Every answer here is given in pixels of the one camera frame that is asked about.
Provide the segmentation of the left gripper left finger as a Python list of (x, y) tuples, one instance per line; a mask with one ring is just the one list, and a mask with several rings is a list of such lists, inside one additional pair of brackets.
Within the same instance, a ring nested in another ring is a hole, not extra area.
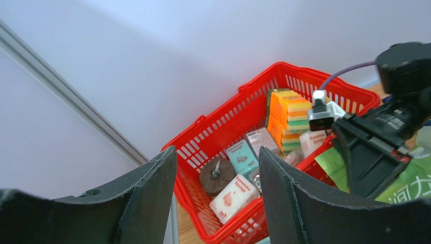
[(177, 171), (170, 146), (78, 197), (1, 190), (1, 243), (163, 243)]

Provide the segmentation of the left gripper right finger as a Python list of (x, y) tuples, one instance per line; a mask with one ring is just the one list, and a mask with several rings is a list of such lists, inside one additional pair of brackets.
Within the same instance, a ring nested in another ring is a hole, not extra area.
[(388, 204), (333, 188), (259, 153), (271, 243), (430, 243), (430, 199)]

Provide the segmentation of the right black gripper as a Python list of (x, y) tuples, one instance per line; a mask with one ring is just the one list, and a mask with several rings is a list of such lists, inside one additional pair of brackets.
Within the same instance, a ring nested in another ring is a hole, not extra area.
[(332, 144), (346, 165), (348, 186), (353, 195), (375, 199), (412, 160), (408, 150), (395, 149), (350, 119), (336, 120), (332, 131), (335, 134)]

